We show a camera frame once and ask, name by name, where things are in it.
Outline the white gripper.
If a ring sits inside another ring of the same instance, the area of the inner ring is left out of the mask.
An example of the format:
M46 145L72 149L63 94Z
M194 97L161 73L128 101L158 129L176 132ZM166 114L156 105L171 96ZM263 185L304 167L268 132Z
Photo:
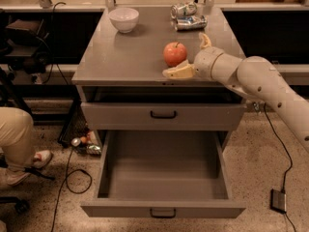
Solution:
M174 68L164 70L162 74L169 79L188 79L192 78L195 74L206 81L212 81L211 70L219 56L224 51L217 47L211 46L211 39L205 33L199 34L200 50L194 59L193 66L187 61L183 61Z

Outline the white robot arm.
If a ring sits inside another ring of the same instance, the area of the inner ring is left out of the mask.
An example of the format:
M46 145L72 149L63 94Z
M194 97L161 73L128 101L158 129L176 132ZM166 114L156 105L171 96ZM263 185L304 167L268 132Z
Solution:
M162 74L169 79L215 81L247 100L265 102L309 151L309 101L297 94L267 59L240 59L212 46L206 34L200 33L199 38L201 50L192 64L185 60Z

